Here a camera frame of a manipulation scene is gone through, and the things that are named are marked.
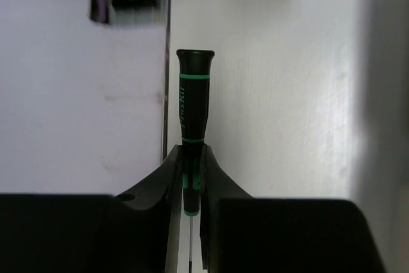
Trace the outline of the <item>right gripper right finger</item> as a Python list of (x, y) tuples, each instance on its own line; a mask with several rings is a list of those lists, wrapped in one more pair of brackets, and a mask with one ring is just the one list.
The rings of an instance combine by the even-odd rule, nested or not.
[(384, 272), (362, 211), (347, 199), (255, 198), (201, 155), (200, 239), (208, 272)]

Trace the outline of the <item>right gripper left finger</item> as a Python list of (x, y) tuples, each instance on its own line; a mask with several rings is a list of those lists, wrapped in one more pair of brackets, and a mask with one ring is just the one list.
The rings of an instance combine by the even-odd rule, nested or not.
[(2, 272), (176, 272), (181, 148), (117, 196), (2, 194)]

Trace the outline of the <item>black precision screwdriver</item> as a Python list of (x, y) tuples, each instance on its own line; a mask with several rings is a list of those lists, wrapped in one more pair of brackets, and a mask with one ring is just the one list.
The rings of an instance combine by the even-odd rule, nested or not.
[(189, 268), (192, 272), (194, 217), (200, 211), (200, 159), (205, 143), (214, 51), (178, 49), (178, 103), (182, 141), (183, 212), (189, 217)]

